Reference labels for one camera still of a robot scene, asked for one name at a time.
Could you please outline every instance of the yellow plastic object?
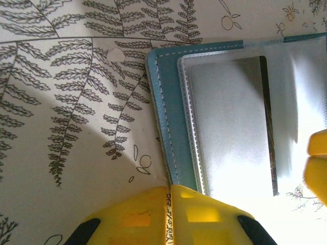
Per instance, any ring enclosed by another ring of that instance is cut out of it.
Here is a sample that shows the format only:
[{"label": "yellow plastic object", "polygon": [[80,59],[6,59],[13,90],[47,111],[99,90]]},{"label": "yellow plastic object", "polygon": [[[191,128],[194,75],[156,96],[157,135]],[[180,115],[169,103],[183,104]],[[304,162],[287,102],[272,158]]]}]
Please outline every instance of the yellow plastic object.
[{"label": "yellow plastic object", "polygon": [[87,217],[99,226],[87,245],[163,245],[167,188],[157,187]]},{"label": "yellow plastic object", "polygon": [[174,245],[253,245],[237,220],[249,213],[181,185],[171,195]]}]

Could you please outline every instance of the patterned tablecloth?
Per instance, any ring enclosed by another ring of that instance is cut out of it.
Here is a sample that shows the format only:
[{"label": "patterned tablecloth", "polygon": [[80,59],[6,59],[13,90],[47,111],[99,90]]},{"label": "patterned tablecloth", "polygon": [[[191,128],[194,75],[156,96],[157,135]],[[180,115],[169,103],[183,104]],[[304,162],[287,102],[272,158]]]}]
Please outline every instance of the patterned tablecloth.
[{"label": "patterned tablecloth", "polygon": [[[167,185],[150,49],[324,32],[326,6],[0,0],[0,244],[63,244],[88,214]],[[326,220],[303,184],[280,198],[310,227]],[[307,241],[308,228],[285,229],[287,241]]]}]

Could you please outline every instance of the fern leaf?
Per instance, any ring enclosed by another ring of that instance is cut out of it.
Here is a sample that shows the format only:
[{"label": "fern leaf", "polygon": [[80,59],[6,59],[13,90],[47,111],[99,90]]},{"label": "fern leaf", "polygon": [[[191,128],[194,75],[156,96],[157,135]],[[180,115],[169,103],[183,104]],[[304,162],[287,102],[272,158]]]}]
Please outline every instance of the fern leaf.
[{"label": "fern leaf", "polygon": [[102,102],[102,99],[97,96],[92,90],[84,89],[81,93],[84,98],[87,98],[89,101]]},{"label": "fern leaf", "polygon": [[80,116],[80,115],[75,115],[75,114],[72,115],[72,120],[74,122],[76,122],[77,124],[87,124],[88,123],[88,120],[85,117]]},{"label": "fern leaf", "polygon": [[124,121],[127,121],[127,122],[129,122],[129,123],[135,121],[135,118],[133,118],[133,117],[131,117],[131,116],[125,114],[125,113],[122,113],[122,114],[121,114],[120,119],[121,119],[121,120],[124,120]]},{"label": "fern leaf", "polygon": [[45,90],[45,91],[50,90],[50,88],[45,83],[40,82],[39,80],[35,79],[33,76],[24,72],[20,68],[15,68],[15,67],[12,68],[11,75],[15,79],[22,81],[23,83],[25,83],[28,86],[32,86],[39,90]]},{"label": "fern leaf", "polygon": [[141,8],[141,10],[147,14],[148,16],[152,17],[152,18],[158,18],[158,14],[156,12],[154,12],[153,10],[151,9],[148,9],[148,8]]},{"label": "fern leaf", "polygon": [[122,137],[122,136],[116,137],[116,142],[117,143],[124,143],[126,141],[127,141],[127,137]]},{"label": "fern leaf", "polygon": [[4,141],[0,141],[0,150],[1,151],[6,151],[6,150],[9,150],[11,149],[11,146],[6,144]]},{"label": "fern leaf", "polygon": [[167,23],[174,23],[174,20],[171,17],[168,17],[168,16],[161,16],[159,18],[159,22],[161,24],[167,24]]},{"label": "fern leaf", "polygon": [[92,18],[92,19],[96,19],[105,23],[108,23],[110,25],[114,25],[115,27],[120,27],[122,26],[122,22],[119,18],[107,15],[107,14],[103,14],[100,12],[89,12],[85,14],[86,17]]},{"label": "fern leaf", "polygon": [[7,115],[0,115],[0,124],[12,128],[21,127],[24,125],[24,123],[16,119],[12,119],[10,116]]},{"label": "fern leaf", "polygon": [[16,62],[20,64],[22,67],[29,70],[31,73],[33,73],[37,77],[41,78],[50,78],[50,73],[40,68],[36,63],[32,63],[31,61],[27,60],[27,58],[23,55],[16,55]]},{"label": "fern leaf", "polygon": [[117,8],[119,9],[124,9],[126,6],[140,2],[141,0],[115,0]]},{"label": "fern leaf", "polygon": [[123,126],[123,125],[118,125],[117,126],[117,131],[120,132],[120,133],[128,133],[131,130],[129,128]]},{"label": "fern leaf", "polygon": [[73,109],[69,106],[56,106],[55,108],[52,108],[55,112],[57,112],[59,115],[64,116],[71,116]]},{"label": "fern leaf", "polygon": [[19,116],[30,117],[33,115],[29,110],[24,109],[22,106],[16,106],[8,101],[2,101],[0,103],[0,107],[10,113],[13,113],[13,114],[19,115]]},{"label": "fern leaf", "polygon": [[44,15],[55,12],[58,8],[62,7],[64,3],[71,2],[72,0],[40,0],[37,9]]},{"label": "fern leaf", "polygon": [[66,95],[58,95],[55,94],[56,100],[61,101],[63,103],[67,103],[69,105],[74,105],[76,104],[78,97],[71,95],[71,94],[66,94]]},{"label": "fern leaf", "polygon": [[81,14],[65,14],[60,17],[54,18],[51,24],[55,29],[60,29],[75,24],[77,21],[84,19],[85,16]]},{"label": "fern leaf", "polygon": [[118,42],[115,41],[118,47],[125,48],[151,48],[151,42],[149,41],[136,41],[136,42]]},{"label": "fern leaf", "polygon": [[51,57],[68,50],[90,50],[91,48],[92,43],[87,39],[60,41],[58,45],[53,46],[45,55]]},{"label": "fern leaf", "polygon": [[145,37],[155,39],[155,40],[165,39],[165,35],[162,32],[158,32],[158,31],[147,30],[147,31],[141,32],[141,34]]},{"label": "fern leaf", "polygon": [[136,74],[136,73],[133,73],[133,72],[130,72],[127,70],[124,71],[124,74],[136,81],[139,81],[141,79],[141,76],[139,74]]},{"label": "fern leaf", "polygon": [[128,101],[126,103],[126,106],[129,107],[130,109],[134,110],[134,111],[141,111],[142,110],[142,107],[140,107],[137,104],[135,104],[133,102],[130,102],[130,101]]},{"label": "fern leaf", "polygon": [[92,110],[92,108],[81,103],[77,103],[75,105],[75,110],[84,115],[94,115],[96,113],[95,111]]},{"label": "fern leaf", "polygon": [[17,136],[3,128],[0,128],[0,138],[1,139],[14,139],[14,138],[17,138]]},{"label": "fern leaf", "polygon": [[150,86],[149,86],[149,83],[148,83],[148,82],[140,81],[140,82],[138,83],[138,86],[139,86],[141,89],[143,89],[144,91],[148,92],[148,93],[151,92],[151,91],[150,91]]},{"label": "fern leaf", "polygon": [[117,62],[111,62],[111,68],[117,72],[123,79],[125,79],[125,74],[122,70],[122,68],[118,65]]},{"label": "fern leaf", "polygon": [[97,3],[94,1],[84,1],[83,5],[94,8],[94,9],[99,9],[104,13],[109,13],[109,14],[119,14],[118,8],[107,6],[105,4]]},{"label": "fern leaf", "polygon": [[138,92],[132,92],[132,97],[138,101],[141,101],[142,103],[149,104],[150,101],[148,101],[143,95],[141,95]]},{"label": "fern leaf", "polygon": [[113,96],[115,96],[117,99],[121,99],[123,101],[128,101],[129,96],[125,93],[119,93],[119,92],[113,92]]},{"label": "fern leaf", "polygon": [[79,133],[82,131],[82,129],[74,124],[69,124],[67,126],[67,130],[73,132],[73,133]]},{"label": "fern leaf", "polygon": [[126,12],[121,15],[122,22],[131,22],[145,17],[141,12]]},{"label": "fern leaf", "polygon": [[102,147],[107,148],[107,147],[113,147],[114,146],[114,140],[110,140],[107,143],[105,143]]},{"label": "fern leaf", "polygon": [[108,135],[108,136],[113,136],[116,134],[116,131],[113,129],[105,129],[105,128],[101,128],[101,132]]},{"label": "fern leaf", "polygon": [[56,35],[52,26],[18,26],[16,24],[0,23],[0,26],[16,35],[29,37],[51,37]]},{"label": "fern leaf", "polygon": [[55,59],[51,66],[60,65],[72,65],[72,64],[87,64],[89,65],[92,61],[92,55],[86,52],[77,52],[73,54],[68,54],[60,58]]},{"label": "fern leaf", "polygon": [[16,54],[16,47],[13,45],[4,46],[0,48],[0,61],[3,59],[8,59]]},{"label": "fern leaf", "polygon": [[103,115],[103,119],[105,119],[108,123],[110,124],[117,124],[118,123],[118,119],[112,116],[108,116],[108,115]]},{"label": "fern leaf", "polygon": [[100,93],[103,93],[105,95],[109,95],[109,92],[107,88],[103,85],[103,83],[100,82],[99,79],[93,77],[93,76],[88,76],[88,79],[86,81],[88,85],[91,87],[95,88],[96,90],[100,91]]},{"label": "fern leaf", "polygon": [[144,24],[133,24],[129,27],[125,27],[124,28],[124,33],[127,34],[127,35],[130,35],[132,33],[135,33],[135,32],[139,32],[141,30],[144,30],[146,29],[147,27],[144,25]]},{"label": "fern leaf", "polygon": [[76,141],[78,137],[73,134],[65,134],[65,140],[67,141]]},{"label": "fern leaf", "polygon": [[40,23],[41,21],[45,20],[45,17],[40,12],[21,12],[21,13],[14,13],[10,11],[0,10],[0,16],[19,24],[33,24],[33,23]]},{"label": "fern leaf", "polygon": [[158,14],[163,15],[163,14],[170,14],[170,13],[172,13],[172,12],[174,12],[174,10],[171,9],[171,8],[167,8],[167,7],[158,7]]},{"label": "fern leaf", "polygon": [[86,79],[88,75],[88,69],[68,69],[61,71],[55,75],[55,79]]},{"label": "fern leaf", "polygon": [[114,111],[122,111],[124,109],[124,107],[121,105],[115,105],[111,103],[108,103],[108,107]]},{"label": "fern leaf", "polygon": [[51,132],[54,134],[65,134],[66,133],[66,127],[54,127],[50,128]]},{"label": "fern leaf", "polygon": [[124,61],[122,65],[138,70],[145,70],[145,65],[137,61]]},{"label": "fern leaf", "polygon": [[55,86],[62,91],[82,91],[84,88],[84,84],[82,82],[55,84]]},{"label": "fern leaf", "polygon": [[120,85],[122,85],[124,88],[128,89],[129,91],[133,91],[135,89],[135,86],[131,83],[124,82],[123,80],[119,80]]},{"label": "fern leaf", "polygon": [[145,59],[146,53],[141,51],[126,50],[123,51],[126,57],[136,58],[136,59]]},{"label": "fern leaf", "polygon": [[51,117],[51,119],[55,124],[59,125],[67,125],[69,123],[69,118]]},{"label": "fern leaf", "polygon": [[107,27],[102,24],[98,24],[98,23],[94,23],[94,22],[87,22],[84,25],[87,28],[96,30],[97,32],[100,32],[103,35],[108,36],[108,37],[124,37],[123,30],[121,30],[121,29]]},{"label": "fern leaf", "polygon": [[0,6],[11,9],[27,9],[33,4],[29,0],[0,0]]},{"label": "fern leaf", "polygon": [[146,3],[150,8],[157,8],[157,4],[153,0],[142,0],[144,3]]}]

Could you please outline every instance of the white stitching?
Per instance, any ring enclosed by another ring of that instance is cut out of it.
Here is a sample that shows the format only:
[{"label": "white stitching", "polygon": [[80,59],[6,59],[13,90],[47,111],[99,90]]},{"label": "white stitching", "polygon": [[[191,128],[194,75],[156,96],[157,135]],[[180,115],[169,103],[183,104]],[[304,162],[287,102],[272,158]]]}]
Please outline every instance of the white stitching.
[{"label": "white stitching", "polygon": [[165,109],[165,118],[166,118],[167,129],[168,129],[169,144],[170,144],[170,147],[171,147],[171,150],[172,150],[172,155],[173,155],[173,160],[174,160],[174,165],[175,165],[175,173],[176,173],[176,178],[177,178],[177,183],[178,184],[179,184],[179,179],[178,179],[176,158],[175,158],[173,144],[172,144],[172,137],[170,135],[170,129],[169,129],[169,123],[168,123],[168,117],[167,117],[167,110],[166,110],[166,104],[165,104],[165,99],[164,99],[164,93],[162,92],[161,80],[160,80],[160,75],[159,75],[159,67],[158,67],[157,59],[158,59],[158,57],[168,56],[168,55],[174,55],[174,54],[185,54],[185,53],[190,53],[190,52],[197,52],[197,51],[204,51],[204,50],[216,50],[216,49],[221,49],[221,48],[241,47],[241,46],[242,46],[241,44],[235,44],[235,45],[227,45],[227,46],[223,46],[223,47],[200,48],[198,50],[189,50],[189,51],[183,51],[183,52],[167,53],[167,54],[164,54],[164,55],[158,55],[155,58],[155,65],[157,67],[157,74],[158,74],[158,80],[159,80],[159,86],[160,86],[160,92],[161,92],[161,99],[162,99],[162,102],[163,102],[163,108]]}]

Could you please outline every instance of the leaf illustration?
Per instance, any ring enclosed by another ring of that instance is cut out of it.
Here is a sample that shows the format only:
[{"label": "leaf illustration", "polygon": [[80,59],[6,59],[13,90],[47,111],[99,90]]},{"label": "leaf illustration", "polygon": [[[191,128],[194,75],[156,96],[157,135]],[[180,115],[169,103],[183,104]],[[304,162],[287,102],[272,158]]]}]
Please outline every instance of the leaf illustration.
[{"label": "leaf illustration", "polygon": [[147,171],[145,168],[143,167],[136,167],[136,170],[139,171],[141,174],[145,174],[145,175],[149,175],[149,171]]},{"label": "leaf illustration", "polygon": [[45,20],[45,17],[40,12],[21,12],[21,13],[14,13],[10,11],[0,10],[0,16],[20,24],[32,24],[32,23],[40,23],[41,21]]},{"label": "leaf illustration", "polygon": [[22,67],[26,68],[28,71],[30,71],[37,77],[41,77],[41,78],[51,77],[51,75],[47,70],[44,70],[40,68],[37,64],[28,61],[27,58],[23,55],[16,55],[16,62],[17,64],[20,64]]},{"label": "leaf illustration", "polygon": [[122,111],[124,109],[124,107],[121,105],[114,105],[111,103],[108,103],[108,107],[114,111]]},{"label": "leaf illustration", "polygon": [[71,82],[65,84],[55,84],[56,88],[62,91],[82,91],[84,84],[82,82]]},{"label": "leaf illustration", "polygon": [[71,94],[66,94],[66,95],[58,95],[55,94],[55,97],[58,101],[61,101],[63,103],[67,103],[69,105],[74,105],[76,104],[78,97],[71,95]]},{"label": "leaf illustration", "polygon": [[94,9],[99,9],[102,12],[109,13],[109,14],[119,14],[118,8],[107,6],[105,4],[97,3],[95,1],[84,1],[83,5],[94,8]]},{"label": "leaf illustration", "polygon": [[138,70],[145,70],[145,65],[137,61],[124,61],[122,65]]},{"label": "leaf illustration", "polygon": [[141,51],[126,50],[123,51],[126,57],[136,58],[136,59],[145,59],[146,53]]},{"label": "leaf illustration", "polygon": [[109,95],[109,92],[108,92],[107,88],[96,77],[88,76],[88,79],[87,79],[86,82],[90,86],[92,86],[93,88],[95,88],[96,90],[98,90],[99,92],[101,92],[101,93],[103,93],[105,95]]},{"label": "leaf illustration", "polygon": [[105,119],[110,124],[117,124],[118,123],[118,119],[115,118],[115,117],[112,117],[112,116],[103,115],[103,119]]},{"label": "leaf illustration", "polygon": [[145,104],[149,104],[150,101],[148,101],[146,98],[144,98],[144,96],[142,96],[140,93],[137,93],[137,92],[132,92],[132,97],[138,101],[141,101]]},{"label": "leaf illustration", "polygon": [[121,14],[122,22],[131,22],[145,17],[141,12],[126,12]]},{"label": "leaf illustration", "polygon": [[15,139],[15,138],[17,138],[17,136],[3,128],[0,128],[0,138],[1,139]]},{"label": "leaf illustration", "polygon": [[94,22],[87,22],[84,25],[87,28],[96,30],[97,32],[100,32],[103,35],[108,36],[108,37],[124,37],[123,30],[121,30],[121,29],[107,27],[102,24],[98,24],[98,23],[94,23]]},{"label": "leaf illustration", "polygon": [[113,92],[112,94],[117,99],[121,99],[123,101],[127,101],[129,99],[129,96],[127,94],[125,94],[125,93]]},{"label": "leaf illustration", "polygon": [[6,87],[6,93],[13,98],[19,99],[27,104],[39,105],[41,104],[36,98],[31,97],[25,93],[25,91],[18,89],[13,84],[8,84]]},{"label": "leaf illustration", "polygon": [[108,136],[113,136],[116,134],[116,131],[113,129],[105,129],[105,128],[101,128],[101,132],[108,135]]},{"label": "leaf illustration", "polygon": [[0,107],[19,116],[30,117],[33,115],[29,110],[24,109],[22,106],[16,106],[8,101],[1,101]]},{"label": "leaf illustration", "polygon": [[91,61],[92,61],[92,55],[90,53],[77,52],[55,59],[51,63],[51,66],[71,65],[71,64],[90,64]]},{"label": "leaf illustration", "polygon": [[117,26],[122,26],[122,21],[119,18],[104,14],[104,13],[100,13],[100,12],[90,12],[90,13],[86,13],[85,14],[86,17],[92,18],[92,19],[96,19],[111,25],[114,25],[115,27]]},{"label": "leaf illustration", "polygon": [[29,0],[0,0],[0,6],[11,9],[27,9],[33,5]]},{"label": "leaf illustration", "polygon": [[24,123],[16,119],[12,119],[8,115],[0,115],[0,124],[2,126],[12,127],[12,128],[21,127],[24,125]]},{"label": "leaf illustration", "polygon": [[54,18],[51,24],[55,29],[60,29],[75,24],[77,21],[84,19],[85,16],[81,14],[65,14],[60,17]]},{"label": "leaf illustration", "polygon": [[130,102],[128,101],[126,103],[126,106],[134,111],[141,111],[142,110],[142,107],[138,106],[137,104],[133,103],[133,102]]},{"label": "leaf illustration", "polygon": [[134,145],[134,161],[137,160],[137,156],[138,156],[138,147],[137,147],[137,145],[135,144],[135,145]]},{"label": "leaf illustration", "polygon": [[42,83],[39,80],[35,79],[33,76],[24,72],[22,69],[13,67],[11,70],[11,75],[15,79],[22,81],[28,86],[33,86],[34,88],[39,90],[50,90],[50,88],[45,83]]},{"label": "leaf illustration", "polygon": [[16,24],[0,23],[0,26],[16,35],[30,37],[51,37],[56,35],[52,26],[18,26]]},{"label": "leaf illustration", "polygon": [[118,42],[118,41],[115,41],[115,44],[118,47],[124,47],[124,48],[151,48],[151,43],[148,42],[148,41],[136,41],[136,42]]},{"label": "leaf illustration", "polygon": [[135,86],[131,83],[124,82],[123,80],[119,80],[119,84],[122,85],[124,88],[128,89],[129,91],[133,91]]},{"label": "leaf illustration", "polygon": [[17,47],[19,50],[22,50],[25,53],[33,56],[33,58],[35,58],[35,59],[41,59],[44,61],[49,60],[49,58],[46,55],[41,53],[41,50],[33,47],[28,42],[19,42],[19,43],[17,43]]},{"label": "leaf illustration", "polygon": [[127,121],[129,123],[135,121],[135,119],[125,113],[122,113],[121,116],[119,117],[121,120]]},{"label": "leaf illustration", "polygon": [[40,0],[37,9],[44,15],[55,12],[58,8],[62,7],[64,3],[71,2],[72,0]]},{"label": "leaf illustration", "polygon": [[58,45],[53,46],[48,52],[46,52],[48,57],[68,50],[90,50],[92,48],[92,43],[86,39],[60,41],[58,43]]},{"label": "leaf illustration", "polygon": [[89,101],[102,102],[102,99],[92,92],[90,89],[84,89],[81,93],[84,98],[87,98]]}]

